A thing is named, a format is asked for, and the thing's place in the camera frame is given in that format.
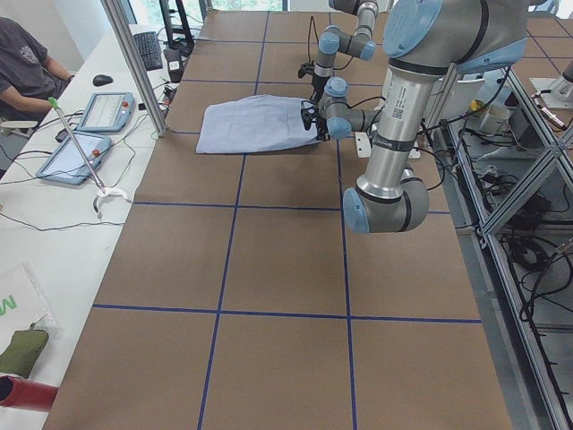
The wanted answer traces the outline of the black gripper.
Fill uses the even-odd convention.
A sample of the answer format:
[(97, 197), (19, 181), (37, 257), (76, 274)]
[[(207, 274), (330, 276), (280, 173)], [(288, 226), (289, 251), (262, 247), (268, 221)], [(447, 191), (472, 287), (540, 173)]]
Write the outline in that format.
[(311, 75), (312, 77), (312, 96), (321, 97), (326, 83), (331, 76), (331, 68), (323, 67), (315, 63), (304, 63), (299, 67), (298, 78), (302, 79), (305, 75)]
[(312, 126), (316, 128), (316, 138), (318, 140), (329, 140), (330, 135), (326, 119), (320, 114), (319, 107), (310, 100), (301, 101), (300, 109), (304, 129), (309, 131)]

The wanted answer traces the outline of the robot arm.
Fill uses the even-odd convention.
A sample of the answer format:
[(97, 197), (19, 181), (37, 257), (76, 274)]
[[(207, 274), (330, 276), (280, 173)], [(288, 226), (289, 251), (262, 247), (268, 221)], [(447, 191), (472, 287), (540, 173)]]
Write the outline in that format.
[(357, 19), (355, 32), (326, 28), (317, 56), (301, 66), (312, 77), (309, 105), (301, 107), (304, 128), (318, 137), (342, 139), (373, 130), (364, 174), (343, 196), (346, 225), (358, 233), (402, 232), (418, 227), (429, 209), (423, 181), (408, 156), (432, 88), (454, 65), (461, 74), (513, 65), (525, 52), (528, 1), (400, 1), (384, 26), (383, 50), (389, 82), (379, 111), (349, 107), (347, 83), (333, 75), (338, 53), (369, 60), (376, 44), (375, 1), (332, 1), (330, 7)]
[(305, 75), (312, 77), (310, 101), (313, 103), (321, 99), (326, 83), (335, 70), (338, 53), (348, 55), (351, 59), (369, 61), (376, 50), (373, 28), (380, 11), (377, 1), (333, 0), (329, 1), (329, 7), (355, 16), (357, 24), (352, 34), (342, 31), (337, 25), (326, 27), (317, 38), (318, 50), (314, 59), (311, 59), (310, 46), (307, 46), (308, 61), (300, 65), (297, 76), (299, 79)]

